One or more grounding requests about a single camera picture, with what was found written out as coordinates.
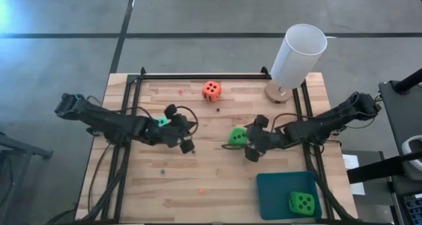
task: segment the dice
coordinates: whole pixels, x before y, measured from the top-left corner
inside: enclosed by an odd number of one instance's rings
[[[163,127],[170,122],[166,117],[159,117],[156,120],[158,120],[158,127]]]
[[[227,142],[230,145],[245,145],[247,141],[246,131],[241,128],[234,128]]]
[[[308,193],[291,192],[289,209],[291,212],[310,216],[315,211],[314,197]]]
[[[208,81],[205,83],[204,88],[202,88],[202,96],[211,102],[216,102],[222,93],[221,86],[213,81]]]

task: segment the orange die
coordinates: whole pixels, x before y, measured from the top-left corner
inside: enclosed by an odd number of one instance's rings
[[[216,102],[222,93],[221,86],[213,81],[205,83],[204,88],[202,89],[202,95],[205,99]]]

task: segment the wooden base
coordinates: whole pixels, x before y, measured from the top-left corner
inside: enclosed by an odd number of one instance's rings
[[[291,89],[281,88],[272,80],[265,86],[265,96],[272,103],[285,103],[291,98],[291,95]]]

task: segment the white cylinder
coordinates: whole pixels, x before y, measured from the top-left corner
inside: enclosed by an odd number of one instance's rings
[[[299,87],[327,47],[324,33],[309,24],[290,27],[271,68],[272,80],[283,88]]]

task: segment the lamp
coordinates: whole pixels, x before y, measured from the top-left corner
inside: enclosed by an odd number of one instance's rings
[[[299,87],[327,47],[324,33],[309,24],[290,27],[271,68],[272,80],[265,87],[273,103],[284,103]]]

